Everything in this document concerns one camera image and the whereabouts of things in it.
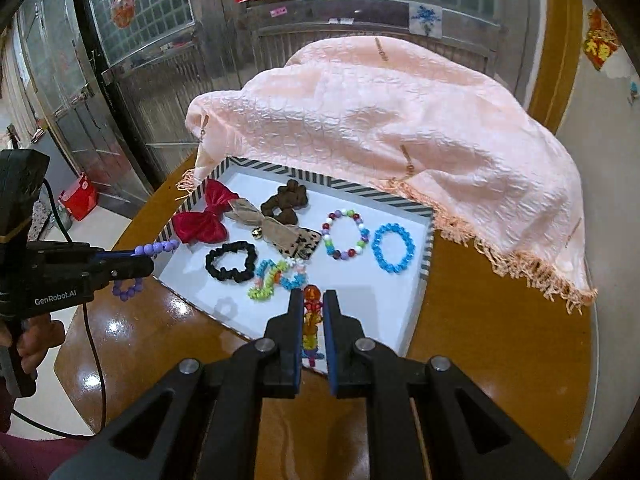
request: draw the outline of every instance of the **black cable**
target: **black cable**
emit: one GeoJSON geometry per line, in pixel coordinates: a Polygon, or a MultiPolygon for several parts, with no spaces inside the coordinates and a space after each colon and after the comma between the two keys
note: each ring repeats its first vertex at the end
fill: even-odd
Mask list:
{"type": "MultiPolygon", "coordinates": [[[[69,236],[69,233],[66,232],[65,227],[62,225],[62,220],[60,220],[60,216],[58,215],[58,208],[56,208],[56,202],[53,198],[53,192],[51,190],[51,186],[49,185],[46,178],[44,179],[44,186],[47,188],[47,194],[49,195],[49,203],[51,204],[53,217],[56,219],[58,228],[62,232],[66,241],[71,244],[73,242],[71,240],[71,237],[69,236]]],[[[86,311],[86,303],[82,304],[82,317],[84,318],[84,329],[86,330],[86,336],[87,336],[87,339],[89,340],[89,345],[91,346],[91,352],[94,354],[95,367],[98,369],[98,377],[100,379],[100,393],[102,395],[102,413],[100,415],[100,430],[98,431],[98,433],[100,433],[100,431],[104,429],[107,422],[107,391],[104,386],[104,375],[102,373],[102,366],[100,366],[98,351],[95,348],[94,338],[91,335],[91,328],[89,327],[89,317],[86,311]]],[[[92,436],[73,435],[70,433],[65,433],[64,431],[52,430],[51,428],[48,428],[47,426],[43,426],[42,424],[39,424],[34,420],[31,420],[28,416],[24,416],[23,414],[16,412],[15,410],[12,410],[12,413],[16,417],[26,422],[27,424],[31,424],[34,428],[38,428],[39,430],[42,430],[42,431],[47,431],[47,433],[61,436],[63,438],[72,438],[75,440],[89,440],[93,437],[93,435],[92,436]]]]}

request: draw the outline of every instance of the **metal screw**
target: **metal screw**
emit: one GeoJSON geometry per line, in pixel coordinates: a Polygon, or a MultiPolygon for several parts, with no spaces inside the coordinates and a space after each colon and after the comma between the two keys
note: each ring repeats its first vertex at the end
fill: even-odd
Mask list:
{"type": "Polygon", "coordinates": [[[276,348],[276,343],[268,337],[263,337],[255,342],[255,349],[257,349],[258,352],[270,352],[274,348],[276,348]]]}
{"type": "Polygon", "coordinates": [[[451,361],[442,355],[436,355],[431,358],[431,366],[437,372],[446,372],[451,368],[451,361]]]}
{"type": "Polygon", "coordinates": [[[178,365],[178,370],[185,375],[193,374],[200,368],[200,363],[196,359],[183,359],[178,365]]]}
{"type": "Polygon", "coordinates": [[[361,337],[356,341],[356,348],[361,352],[370,352],[376,347],[376,342],[368,337],[361,337]]]}

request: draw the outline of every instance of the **round sticker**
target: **round sticker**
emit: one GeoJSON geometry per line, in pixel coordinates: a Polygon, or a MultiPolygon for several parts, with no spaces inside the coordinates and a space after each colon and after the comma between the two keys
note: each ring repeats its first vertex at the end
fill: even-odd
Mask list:
{"type": "Polygon", "coordinates": [[[136,0],[111,0],[111,21],[118,28],[127,28],[136,15],[136,0]]]}

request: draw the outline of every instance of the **sleeve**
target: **sleeve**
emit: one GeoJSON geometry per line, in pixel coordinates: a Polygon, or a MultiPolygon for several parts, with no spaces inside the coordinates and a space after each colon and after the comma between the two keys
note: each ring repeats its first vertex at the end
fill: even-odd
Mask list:
{"type": "Polygon", "coordinates": [[[11,426],[11,410],[14,408],[15,399],[9,395],[4,385],[4,379],[0,377],[0,433],[6,433],[11,426]]]}

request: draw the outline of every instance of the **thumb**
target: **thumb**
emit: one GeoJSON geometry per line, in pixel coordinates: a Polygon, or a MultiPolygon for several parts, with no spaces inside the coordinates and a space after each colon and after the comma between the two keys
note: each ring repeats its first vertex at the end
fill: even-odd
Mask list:
{"type": "Polygon", "coordinates": [[[12,338],[9,329],[0,321],[0,346],[11,346],[12,338]]]}

